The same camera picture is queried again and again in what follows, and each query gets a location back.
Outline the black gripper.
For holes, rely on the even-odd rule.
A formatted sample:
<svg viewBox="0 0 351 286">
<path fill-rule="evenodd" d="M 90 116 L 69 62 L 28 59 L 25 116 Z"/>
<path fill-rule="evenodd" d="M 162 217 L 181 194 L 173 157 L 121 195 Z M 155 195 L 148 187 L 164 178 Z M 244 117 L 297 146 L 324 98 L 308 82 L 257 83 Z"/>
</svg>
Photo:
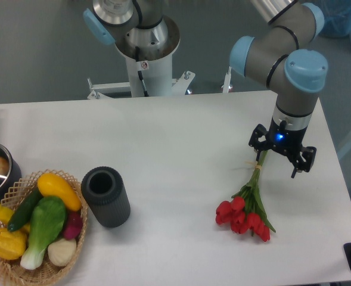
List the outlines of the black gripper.
<svg viewBox="0 0 351 286">
<path fill-rule="evenodd" d="M 249 146 L 259 153 L 272 150 L 284 156 L 295 156 L 291 178 L 297 173 L 310 172 L 316 156 L 316 147 L 302 144 L 307 130 L 307 116 L 291 116 L 285 113 L 272 115 L 269 130 L 258 124 L 252 132 Z"/>
</svg>

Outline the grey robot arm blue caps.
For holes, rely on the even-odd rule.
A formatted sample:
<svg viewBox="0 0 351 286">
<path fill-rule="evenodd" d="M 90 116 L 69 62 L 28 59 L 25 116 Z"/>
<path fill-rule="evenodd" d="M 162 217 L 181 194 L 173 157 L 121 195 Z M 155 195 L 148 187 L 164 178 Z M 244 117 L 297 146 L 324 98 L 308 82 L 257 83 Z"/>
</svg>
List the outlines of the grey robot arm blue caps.
<svg viewBox="0 0 351 286">
<path fill-rule="evenodd" d="M 316 148 L 305 147 L 310 118 L 325 85 L 326 58 L 306 49 L 324 26 L 319 7 L 299 1 L 253 1 L 269 25 L 266 36 L 243 36 L 229 55 L 229 70 L 276 93 L 268 128 L 257 126 L 249 144 L 258 155 L 272 150 L 293 165 L 294 173 L 310 171 Z M 185 94 L 194 74 L 172 77 L 172 55 L 180 42 L 176 23 L 163 13 L 162 1 L 94 1 L 83 12 L 91 33 L 124 56 L 133 97 Z"/>
</svg>

